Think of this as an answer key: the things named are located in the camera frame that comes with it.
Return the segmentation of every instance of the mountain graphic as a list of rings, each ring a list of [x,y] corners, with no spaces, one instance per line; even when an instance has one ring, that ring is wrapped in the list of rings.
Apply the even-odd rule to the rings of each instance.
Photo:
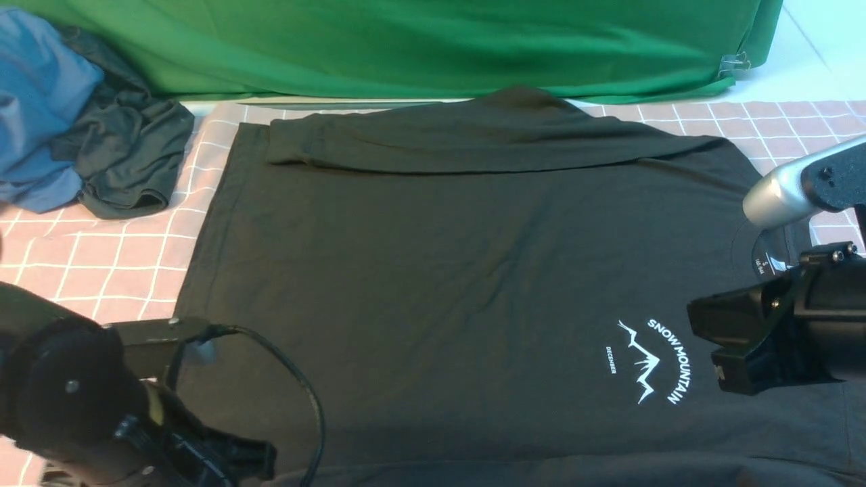
[[[660,360],[655,355],[647,352],[646,348],[641,347],[640,344],[635,341],[635,339],[637,338],[637,332],[635,330],[625,326],[622,321],[619,322],[619,327],[624,329],[629,334],[629,348],[636,348],[646,357],[646,360],[640,360],[638,362],[635,362],[635,365],[641,366],[642,371],[640,376],[637,377],[637,383],[643,386],[643,395],[641,396],[641,399],[637,401],[637,404],[640,404],[643,402],[644,399],[647,399],[647,396],[649,396],[655,391],[655,389],[652,388],[649,382],[647,382],[647,379],[650,377],[652,371],[656,369],[656,366],[658,365],[658,362],[660,362]]]

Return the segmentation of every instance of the black t-shirt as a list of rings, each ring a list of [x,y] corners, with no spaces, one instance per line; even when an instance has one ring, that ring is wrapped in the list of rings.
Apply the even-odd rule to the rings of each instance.
[[[307,374],[315,484],[854,482],[861,387],[722,393],[690,333],[690,300],[810,245],[746,221],[758,179],[727,140],[527,88],[241,125],[178,314],[250,326]],[[293,484],[305,394],[255,345],[218,349],[182,399],[274,441]]]

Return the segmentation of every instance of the blue cloth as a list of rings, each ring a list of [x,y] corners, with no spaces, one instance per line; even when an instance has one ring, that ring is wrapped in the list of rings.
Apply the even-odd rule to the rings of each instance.
[[[0,7],[0,201],[45,212],[75,199],[73,161],[51,159],[47,144],[72,126],[102,80],[50,23]]]

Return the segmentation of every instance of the green fabric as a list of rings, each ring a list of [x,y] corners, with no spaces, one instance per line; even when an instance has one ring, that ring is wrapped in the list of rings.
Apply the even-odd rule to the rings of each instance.
[[[609,103],[718,94],[782,0],[13,0],[103,36],[161,94],[456,98],[514,84]]]

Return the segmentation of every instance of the printed logo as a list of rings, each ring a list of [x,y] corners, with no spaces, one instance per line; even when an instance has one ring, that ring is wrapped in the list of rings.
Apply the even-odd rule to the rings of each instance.
[[[772,257],[770,257],[770,265],[772,266],[773,270],[776,270],[778,272],[785,272],[788,269],[791,269],[794,267],[794,266],[788,265],[787,263],[784,263],[780,260],[776,260]]]
[[[637,332],[623,324],[622,321],[619,322],[619,327],[624,329],[629,334],[629,348],[636,348],[639,350],[644,357],[645,360],[640,360],[635,362],[635,365],[641,366],[641,374],[637,376],[637,383],[643,386],[643,394],[641,394],[641,399],[637,400],[637,404],[643,402],[644,399],[647,399],[647,396],[654,393],[656,390],[652,388],[652,386],[647,382],[647,379],[650,377],[650,374],[653,370],[656,369],[656,366],[660,362],[658,357],[647,352],[647,349],[641,347],[639,343],[637,343]]]
[[[685,347],[676,338],[674,332],[656,320],[647,321],[647,327],[654,330],[670,346],[671,365],[675,365],[675,368],[671,368],[671,365],[660,367],[663,355],[660,358],[646,348],[648,343],[657,343],[658,338],[641,335],[642,337],[638,340],[638,333],[635,329],[628,327],[622,320],[618,322],[618,326],[625,330],[625,333],[628,335],[627,348],[636,350],[643,357],[634,363],[638,367],[635,382],[641,387],[637,404],[643,404],[657,388],[663,390],[666,387],[670,387],[670,392],[665,399],[671,404],[678,405],[683,397],[685,397],[688,387],[691,385],[692,370]],[[611,347],[607,347],[606,354],[611,367],[611,373],[617,373]]]

